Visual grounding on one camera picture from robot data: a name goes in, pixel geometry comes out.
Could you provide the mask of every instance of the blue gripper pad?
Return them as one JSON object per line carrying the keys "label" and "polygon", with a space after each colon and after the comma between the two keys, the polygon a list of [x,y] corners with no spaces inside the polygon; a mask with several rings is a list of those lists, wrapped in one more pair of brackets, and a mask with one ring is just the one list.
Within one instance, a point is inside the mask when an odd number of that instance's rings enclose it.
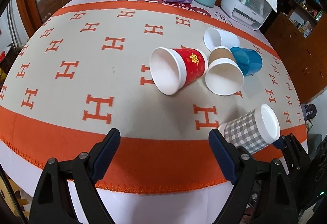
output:
{"label": "blue gripper pad", "polygon": [[118,149],[120,144],[120,132],[115,129],[110,139],[107,141],[102,151],[94,161],[93,173],[91,180],[96,183],[98,180],[102,180],[108,167]]}
{"label": "blue gripper pad", "polygon": [[235,163],[213,130],[211,130],[209,133],[209,145],[221,171],[224,174],[224,177],[231,181],[232,184],[236,184],[238,177],[235,172]]}
{"label": "blue gripper pad", "polygon": [[277,149],[280,149],[280,150],[284,150],[285,149],[285,145],[284,143],[281,141],[280,137],[277,141],[273,142],[272,145],[274,147],[276,147]]}

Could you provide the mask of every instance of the white appliance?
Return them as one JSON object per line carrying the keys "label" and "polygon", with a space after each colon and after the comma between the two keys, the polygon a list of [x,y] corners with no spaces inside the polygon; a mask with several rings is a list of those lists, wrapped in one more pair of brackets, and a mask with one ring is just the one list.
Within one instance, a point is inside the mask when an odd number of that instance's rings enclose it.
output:
{"label": "white appliance", "polygon": [[232,19],[257,30],[272,10],[277,12],[277,0],[222,0],[221,8]]}

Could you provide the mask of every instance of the red paper cup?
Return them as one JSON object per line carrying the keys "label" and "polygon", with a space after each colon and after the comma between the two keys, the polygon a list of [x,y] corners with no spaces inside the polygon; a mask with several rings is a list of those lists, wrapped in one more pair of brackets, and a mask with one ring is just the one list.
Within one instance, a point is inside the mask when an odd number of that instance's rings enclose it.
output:
{"label": "red paper cup", "polygon": [[201,50],[190,48],[156,48],[150,58],[153,82],[165,95],[194,82],[208,69],[208,60]]}

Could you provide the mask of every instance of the orange tablecloth border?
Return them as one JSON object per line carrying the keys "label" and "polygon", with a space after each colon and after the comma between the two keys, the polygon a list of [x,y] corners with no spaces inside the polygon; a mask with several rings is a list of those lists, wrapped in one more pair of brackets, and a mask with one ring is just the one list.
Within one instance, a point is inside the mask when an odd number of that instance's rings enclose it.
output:
{"label": "orange tablecloth border", "polygon": [[[104,135],[69,129],[12,112],[0,106],[0,139],[33,165],[43,168],[50,157],[74,159]],[[281,131],[306,140],[305,125]],[[253,155],[271,161],[282,156],[269,145]],[[207,140],[150,140],[122,137],[118,151],[96,187],[139,194],[196,190],[225,182]]]}
{"label": "orange tablecloth border", "polygon": [[249,40],[253,44],[256,44],[263,50],[269,52],[271,55],[280,59],[277,52],[273,48],[269,47],[265,43],[261,42],[259,39],[247,34],[246,32],[244,32],[236,27],[233,27],[227,23],[221,22],[212,17],[206,16],[203,14],[199,14],[197,12],[181,9],[178,7],[163,5],[163,4],[138,2],[138,1],[124,1],[124,0],[92,2],[92,3],[77,4],[77,5],[72,5],[72,6],[67,6],[67,7],[61,8],[57,12],[55,12],[53,14],[53,16],[63,15],[68,12],[83,12],[83,11],[87,11],[87,10],[103,10],[103,9],[147,10],[147,11],[166,13],[166,14],[176,14],[179,16],[183,16],[185,18],[202,21],[206,24],[210,24],[212,26],[224,29],[226,31],[230,31],[230,32],[234,33],[235,35],[238,35],[239,37]]}

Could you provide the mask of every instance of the gray checkered cup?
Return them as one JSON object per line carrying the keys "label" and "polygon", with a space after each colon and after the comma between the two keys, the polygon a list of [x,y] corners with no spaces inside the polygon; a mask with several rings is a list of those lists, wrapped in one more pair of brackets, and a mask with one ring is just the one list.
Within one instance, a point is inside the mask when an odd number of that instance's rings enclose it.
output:
{"label": "gray checkered cup", "polygon": [[228,143],[245,147],[250,154],[272,144],[281,132],[277,117],[267,104],[231,122],[222,123],[218,130]]}

